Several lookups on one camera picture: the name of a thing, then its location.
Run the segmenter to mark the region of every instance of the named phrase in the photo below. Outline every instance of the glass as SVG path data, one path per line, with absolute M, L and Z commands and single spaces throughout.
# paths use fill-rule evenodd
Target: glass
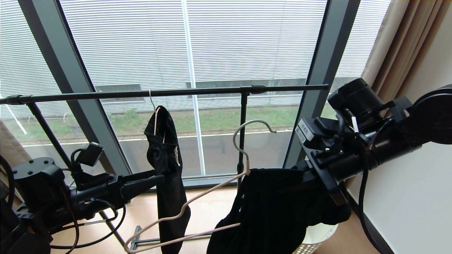
M 2 1 L 0 23 L 1 96 L 61 93 L 17 1 Z M 87 146 L 88 141 L 66 102 L 38 106 L 68 156 L 73 150 Z M 1 120 L 32 158 L 52 157 L 56 165 L 67 168 L 27 106 L 2 105 L 0 113 Z M 90 174 L 105 172 L 100 163 L 82 168 Z M 66 183 L 71 184 L 67 171 L 65 175 Z
M 361 77 L 389 3 L 390 0 L 367 0 L 360 2 L 330 92 Z M 336 112 L 328 104 L 328 101 L 325 103 L 322 117 L 336 119 Z
M 62 0 L 61 5 L 96 91 L 187 88 L 190 73 L 180 1 Z M 192 98 L 152 101 L 174 119 L 183 176 L 200 175 Z M 154 111 L 151 100 L 110 99 L 102 100 L 102 106 L 132 171 L 152 169 L 143 134 Z
M 196 87 L 304 85 L 326 1 L 188 1 Z M 248 97 L 251 167 L 282 167 L 302 92 Z M 206 174 L 234 174 L 240 94 L 198 96 Z

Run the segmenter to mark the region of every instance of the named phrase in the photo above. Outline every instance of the perforated basket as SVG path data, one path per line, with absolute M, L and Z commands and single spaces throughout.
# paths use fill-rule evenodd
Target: perforated basket
M 303 243 L 298 247 L 293 254 L 312 254 L 322 245 L 334 232 L 336 232 L 337 225 L 331 226 L 326 224 L 318 224 L 310 226 L 306 229 L 306 236 Z

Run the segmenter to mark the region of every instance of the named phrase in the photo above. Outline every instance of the black garment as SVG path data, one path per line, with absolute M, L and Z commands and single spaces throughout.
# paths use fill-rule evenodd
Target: black garment
M 176 128 L 170 113 L 162 106 L 157 107 L 157 130 L 154 135 L 155 114 L 144 130 L 149 142 L 147 160 L 154 167 L 156 175 L 164 174 L 165 183 L 157 185 L 157 206 L 159 218 L 171 217 L 180 213 L 187 201 L 182 184 L 182 157 L 177 140 Z M 190 219 L 190 208 L 177 220 L 159 223 L 160 241 L 183 237 Z M 162 246 L 163 254 L 177 254 L 182 242 Z
M 207 254 L 291 254 L 308 226 L 347 220 L 350 206 L 336 206 L 316 179 L 300 185 L 307 170 L 252 169 L 216 228 L 241 225 L 214 232 Z

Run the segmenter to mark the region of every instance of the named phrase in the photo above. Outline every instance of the floor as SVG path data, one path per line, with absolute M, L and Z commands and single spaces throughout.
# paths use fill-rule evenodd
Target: floor
M 190 199 L 201 191 L 187 191 L 187 198 Z M 193 234 L 209 229 L 213 229 L 217 222 L 224 218 L 229 212 L 232 202 L 236 194 L 236 188 L 223 188 L 214 191 L 199 200 L 196 200 L 190 207 L 192 215 L 187 227 L 187 234 Z M 157 220 L 157 200 L 154 194 L 141 195 L 132 200 L 127 205 L 126 217 L 123 225 L 118 232 L 124 240 L 133 235 L 137 225 L 147 225 Z M 79 244 L 96 240 L 109 232 L 105 224 L 96 224 L 82 226 L 80 228 Z M 72 245 L 75 232 L 66 230 L 53 235 L 53 245 Z M 158 227 L 150 228 L 141 235 L 141 239 L 158 238 Z M 200 239 L 185 241 L 180 251 L 181 254 L 199 254 L 205 253 L 209 239 Z M 53 249 L 52 254 L 63 254 L 65 250 Z M 114 236 L 106 240 L 81 249 L 75 249 L 73 254 L 81 253 L 102 253 L 102 254 L 123 254 L 125 253 L 122 246 L 118 243 Z M 144 254 L 160 254 L 160 248 L 141 252 Z M 377 254 L 371 244 L 366 239 L 364 232 L 359 223 L 359 219 L 355 214 L 338 226 L 337 231 L 315 252 L 316 254 L 349 254 L 349 253 L 367 253 Z

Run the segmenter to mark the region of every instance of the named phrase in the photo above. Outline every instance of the corrugated metal wall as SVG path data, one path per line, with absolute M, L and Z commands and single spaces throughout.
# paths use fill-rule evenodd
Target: corrugated metal wall
M 358 77 L 389 0 L 363 0 L 337 77 Z M 325 10 L 324 0 L 188 1 L 196 81 L 306 78 Z M 61 0 L 95 86 L 140 84 L 180 89 L 190 82 L 180 0 Z M 59 93 L 17 0 L 0 2 L 2 96 Z M 193 108 L 187 96 L 153 99 L 170 109 Z M 298 104 L 300 95 L 250 97 L 250 105 Z M 238 106 L 239 98 L 201 98 L 200 108 Z M 145 102 L 103 103 L 107 112 L 151 110 Z M 70 113 L 42 103 L 45 115 Z M 17 116 L 26 107 L 11 107 Z M 8 117 L 2 107 L 2 117 Z

